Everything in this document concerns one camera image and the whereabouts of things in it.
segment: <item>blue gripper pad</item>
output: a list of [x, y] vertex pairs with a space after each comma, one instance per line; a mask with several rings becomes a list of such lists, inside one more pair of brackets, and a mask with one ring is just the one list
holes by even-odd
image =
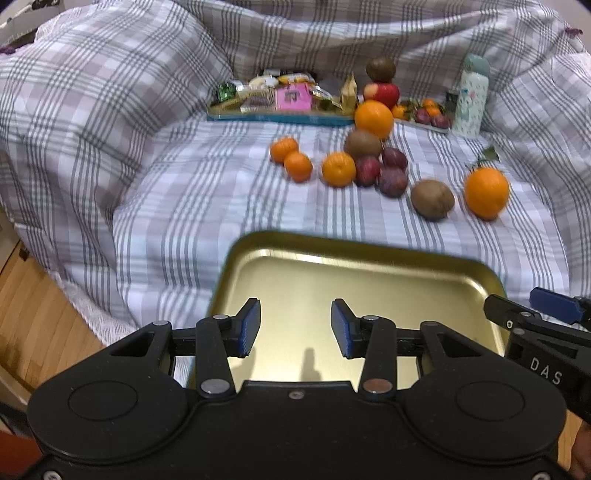
[[330, 326], [339, 344], [340, 352], [345, 358], [351, 358], [353, 344], [349, 332], [349, 322], [334, 301], [330, 308]]
[[530, 305], [534, 310], [569, 325], [583, 320], [585, 313], [574, 298], [539, 287], [530, 292]]
[[250, 355], [252, 345], [255, 343], [256, 334], [261, 327], [261, 302], [256, 301], [254, 306], [246, 314], [240, 331], [240, 352], [242, 355]]

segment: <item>kiwi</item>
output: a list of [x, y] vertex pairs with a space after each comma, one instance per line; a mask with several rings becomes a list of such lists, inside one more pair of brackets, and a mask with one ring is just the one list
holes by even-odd
[[382, 153], [382, 141], [373, 133], [356, 129], [347, 135], [343, 150], [351, 155], [354, 160], [366, 155], [379, 157]]
[[365, 71], [374, 82], [389, 83], [396, 75], [396, 65], [387, 57], [378, 57], [369, 61]]
[[413, 186], [410, 201], [417, 213], [436, 222], [447, 217], [456, 199], [447, 185], [437, 180], [421, 180]]

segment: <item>pink package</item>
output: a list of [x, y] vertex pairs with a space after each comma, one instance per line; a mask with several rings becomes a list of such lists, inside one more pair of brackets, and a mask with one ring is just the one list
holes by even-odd
[[312, 110], [312, 95], [306, 83], [290, 83], [275, 92], [275, 104], [278, 110]]

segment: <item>leaf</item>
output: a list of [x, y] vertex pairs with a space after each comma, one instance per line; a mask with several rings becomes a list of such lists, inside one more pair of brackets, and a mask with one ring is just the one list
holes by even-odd
[[480, 153], [479, 160], [498, 161], [499, 155], [497, 155], [495, 147], [488, 147]]

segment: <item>mandarin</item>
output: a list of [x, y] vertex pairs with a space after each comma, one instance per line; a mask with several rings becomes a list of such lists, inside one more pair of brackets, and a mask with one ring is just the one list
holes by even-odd
[[392, 112], [382, 102], [366, 100], [355, 111], [355, 126], [373, 133], [380, 140], [388, 138], [393, 125]]
[[441, 115], [441, 110], [439, 109], [439, 107], [437, 105], [428, 106], [425, 108], [425, 110], [427, 111], [427, 113], [429, 114], [430, 117]]
[[392, 116], [399, 120], [408, 120], [408, 111], [404, 105], [394, 105], [392, 107]]
[[346, 187], [357, 175], [355, 160], [345, 152], [334, 152], [322, 162], [322, 177], [332, 187]]
[[509, 201], [509, 181], [496, 168], [477, 168], [464, 184], [468, 208], [482, 220], [494, 220]]
[[425, 98], [423, 100], [422, 106], [423, 106], [423, 108], [427, 108], [427, 107], [430, 107], [430, 106], [439, 107], [438, 104], [437, 104], [437, 102], [435, 100], [433, 100], [432, 98]]
[[296, 183], [309, 180], [314, 169], [308, 156], [300, 152], [287, 154], [283, 161], [283, 166], [291, 179]]
[[271, 144], [269, 153], [271, 154], [272, 161], [283, 164], [286, 156], [292, 152], [297, 152], [299, 149], [300, 146], [297, 144], [295, 138], [284, 137]]

